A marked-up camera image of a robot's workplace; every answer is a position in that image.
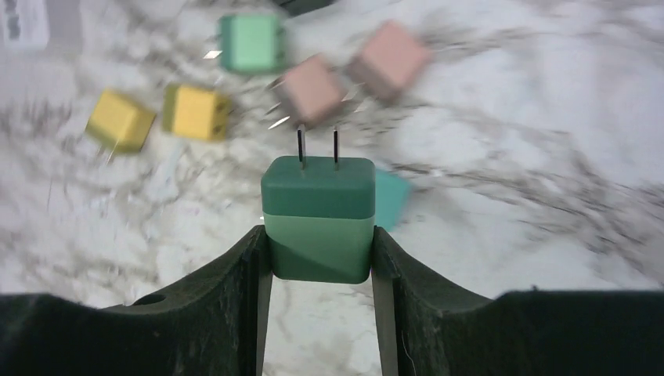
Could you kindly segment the black power strip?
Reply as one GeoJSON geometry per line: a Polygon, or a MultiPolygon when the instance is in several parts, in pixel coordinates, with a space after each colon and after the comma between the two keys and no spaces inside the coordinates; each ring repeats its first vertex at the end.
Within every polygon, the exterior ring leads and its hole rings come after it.
{"type": "Polygon", "coordinates": [[[334,0],[272,0],[272,3],[289,16],[300,16],[335,3],[334,0]]]}

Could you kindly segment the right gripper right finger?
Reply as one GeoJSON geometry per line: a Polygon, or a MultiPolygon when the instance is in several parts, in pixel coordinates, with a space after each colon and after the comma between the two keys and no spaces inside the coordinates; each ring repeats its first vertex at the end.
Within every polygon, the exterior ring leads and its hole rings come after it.
{"type": "Polygon", "coordinates": [[[385,375],[660,375],[661,291],[512,291],[490,299],[382,228],[371,279],[385,375]]]}

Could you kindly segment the green plug adapter white strip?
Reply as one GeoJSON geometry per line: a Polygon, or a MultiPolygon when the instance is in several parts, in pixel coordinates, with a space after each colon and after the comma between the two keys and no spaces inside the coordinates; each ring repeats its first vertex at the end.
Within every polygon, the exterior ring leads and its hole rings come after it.
{"type": "Polygon", "coordinates": [[[282,280],[361,284],[370,273],[376,168],[363,157],[308,156],[305,127],[298,152],[278,157],[261,179],[272,271],[282,280]]]}

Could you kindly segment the teal plug adapter round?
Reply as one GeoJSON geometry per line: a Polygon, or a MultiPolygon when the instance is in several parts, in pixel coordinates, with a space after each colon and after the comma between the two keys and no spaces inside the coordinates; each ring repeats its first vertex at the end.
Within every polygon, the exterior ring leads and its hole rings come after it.
{"type": "Polygon", "coordinates": [[[376,170],[375,223],[391,231],[401,220],[411,191],[408,180],[382,169],[376,170]]]}

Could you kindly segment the pink plug adapter round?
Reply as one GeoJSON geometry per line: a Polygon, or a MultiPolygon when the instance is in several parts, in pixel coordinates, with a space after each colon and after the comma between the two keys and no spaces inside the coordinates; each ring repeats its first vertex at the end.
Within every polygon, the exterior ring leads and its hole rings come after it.
{"type": "Polygon", "coordinates": [[[281,109],[274,129],[290,122],[312,127],[330,118],[345,102],[348,90],[331,70],[324,55],[318,53],[288,69],[269,86],[278,100],[268,112],[281,109]]]}

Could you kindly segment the yellow plug adapter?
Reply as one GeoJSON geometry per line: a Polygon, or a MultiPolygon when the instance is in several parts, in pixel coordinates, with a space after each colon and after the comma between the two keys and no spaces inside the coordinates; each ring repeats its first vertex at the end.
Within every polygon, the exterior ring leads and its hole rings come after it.
{"type": "Polygon", "coordinates": [[[232,108],[230,97],[214,89],[169,84],[164,90],[161,127],[175,136],[223,140],[232,108]]]}
{"type": "Polygon", "coordinates": [[[115,153],[135,154],[143,148],[156,116],[155,111],[132,97],[105,89],[88,119],[85,132],[115,153]]]}

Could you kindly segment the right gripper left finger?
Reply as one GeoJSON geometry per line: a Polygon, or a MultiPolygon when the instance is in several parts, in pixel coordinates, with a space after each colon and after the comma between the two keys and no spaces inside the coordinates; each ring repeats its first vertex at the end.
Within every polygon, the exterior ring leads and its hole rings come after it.
{"type": "Polygon", "coordinates": [[[252,228],[226,253],[131,305],[1,297],[4,375],[260,375],[272,272],[252,228]]]}

